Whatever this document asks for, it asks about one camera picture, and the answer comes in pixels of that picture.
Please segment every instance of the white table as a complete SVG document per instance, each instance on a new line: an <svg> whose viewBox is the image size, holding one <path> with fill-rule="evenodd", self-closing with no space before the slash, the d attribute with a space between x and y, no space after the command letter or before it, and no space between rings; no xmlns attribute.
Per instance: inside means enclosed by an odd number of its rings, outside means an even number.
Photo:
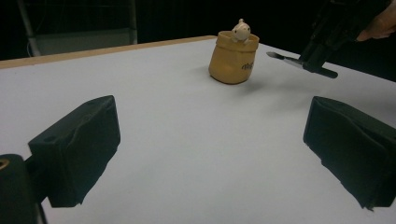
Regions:
<svg viewBox="0 0 396 224"><path fill-rule="evenodd" d="M67 113L116 99L118 152L83 204L43 202L49 224L396 223L395 205L360 208L303 142L315 95L396 127L395 83L329 63L339 77L322 77L259 45L250 79L226 85L208 74L216 39L193 40L0 70L0 154L27 159Z"/></svg>

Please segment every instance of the tan pot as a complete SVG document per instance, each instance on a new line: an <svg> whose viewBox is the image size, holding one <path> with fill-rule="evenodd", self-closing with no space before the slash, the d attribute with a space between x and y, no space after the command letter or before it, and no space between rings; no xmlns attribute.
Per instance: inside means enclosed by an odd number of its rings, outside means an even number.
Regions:
<svg viewBox="0 0 396 224"><path fill-rule="evenodd" d="M219 32L209 65L210 76L226 84L248 80L260 40L256 35L250 34L247 42L234 42L232 36L231 31Z"/></svg>

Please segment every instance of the figurine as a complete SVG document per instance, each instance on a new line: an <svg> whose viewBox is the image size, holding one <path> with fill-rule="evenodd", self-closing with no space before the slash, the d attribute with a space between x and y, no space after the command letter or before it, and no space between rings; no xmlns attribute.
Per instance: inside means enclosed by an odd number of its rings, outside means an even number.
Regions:
<svg viewBox="0 0 396 224"><path fill-rule="evenodd" d="M240 19L239 23L232 29L233 31L233 42L243 41L244 44L248 42L250 36L250 27L244 22L244 19Z"/></svg>

